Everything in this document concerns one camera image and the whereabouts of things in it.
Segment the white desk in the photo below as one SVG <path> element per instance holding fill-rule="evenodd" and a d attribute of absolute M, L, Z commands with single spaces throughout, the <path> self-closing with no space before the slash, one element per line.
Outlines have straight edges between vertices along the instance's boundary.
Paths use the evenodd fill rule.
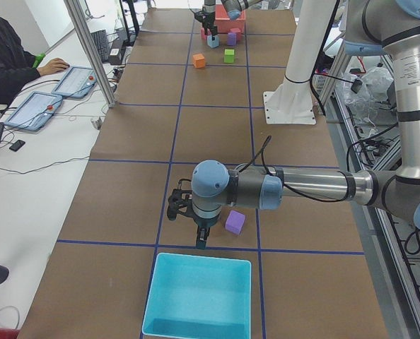
<path fill-rule="evenodd" d="M 112 32 L 114 23 L 114 19 L 106 16 L 105 20 L 90 21 L 89 28 L 91 32 L 102 28 Z M 55 47 L 42 65 L 55 57 L 61 57 L 71 65 L 90 65 L 75 33 Z M 112 68 L 105 65 L 107 73 Z M 28 85 L 61 77 L 61 73 L 44 76 Z M 42 84 L 27 90 L 14 100 L 12 106 L 19 105 L 32 90 L 49 93 L 55 85 Z M 24 172 L 56 161 L 88 156 L 98 136 L 91 117 L 104 116 L 102 110 L 106 112 L 107 109 L 100 91 L 90 94 L 89 101 L 60 115 L 88 96 L 82 100 L 65 100 L 57 112 L 59 115 L 52 117 L 38 132 L 15 132 L 14 140 L 22 139 L 26 144 L 17 153 L 8 146 L 0 149 L 0 167 Z M 86 164 L 87 160 L 73 161 L 25 175 L 0 170 L 0 264 L 10 270 L 7 281 L 0 285 L 0 309 L 8 305 L 17 307 L 21 314 L 20 326 L 33 301 Z M 0 313 L 0 322 L 7 327 L 14 327 L 16 319 L 13 309 Z"/>

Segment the person's hand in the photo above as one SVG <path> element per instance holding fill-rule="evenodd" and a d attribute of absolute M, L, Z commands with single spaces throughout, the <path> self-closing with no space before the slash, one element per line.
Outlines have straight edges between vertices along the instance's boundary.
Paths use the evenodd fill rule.
<path fill-rule="evenodd" d="M 55 74 L 61 72 L 65 69 L 68 69 L 70 65 L 60 58 L 54 58 L 53 60 L 48 61 L 43 67 L 38 67 L 37 71 L 40 76 L 48 76 L 50 74 Z"/>

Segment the green object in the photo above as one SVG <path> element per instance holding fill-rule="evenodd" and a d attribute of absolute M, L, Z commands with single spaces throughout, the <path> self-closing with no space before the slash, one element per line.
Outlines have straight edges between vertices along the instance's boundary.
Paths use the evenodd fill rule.
<path fill-rule="evenodd" d="M 35 56 L 35 61 L 34 61 L 34 64 L 33 64 L 34 69 L 36 69 L 40 65 L 43 58 L 45 58 L 45 53 L 41 53 L 41 54 Z"/>
<path fill-rule="evenodd" d="M 226 64 L 233 64 L 235 62 L 235 50 L 225 49 L 224 50 L 224 62 Z"/>

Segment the person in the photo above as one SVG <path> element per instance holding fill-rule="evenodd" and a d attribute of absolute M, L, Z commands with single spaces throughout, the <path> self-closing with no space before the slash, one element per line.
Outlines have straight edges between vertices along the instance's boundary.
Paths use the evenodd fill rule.
<path fill-rule="evenodd" d="M 0 18 L 0 104 L 9 105 L 26 83 L 69 67 L 60 58 L 38 68 L 33 68 L 34 62 L 35 56 L 24 50 L 16 31 Z"/>

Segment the white wall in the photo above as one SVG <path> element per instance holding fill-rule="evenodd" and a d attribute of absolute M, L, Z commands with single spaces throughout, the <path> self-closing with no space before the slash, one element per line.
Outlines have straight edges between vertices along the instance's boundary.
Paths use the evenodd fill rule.
<path fill-rule="evenodd" d="M 25 50 L 39 54 L 48 49 L 48 42 L 25 0 L 0 0 L 0 16 L 5 18 L 21 37 Z"/>
<path fill-rule="evenodd" d="M 25 1 L 49 46 L 70 32 L 71 20 L 63 0 Z"/>

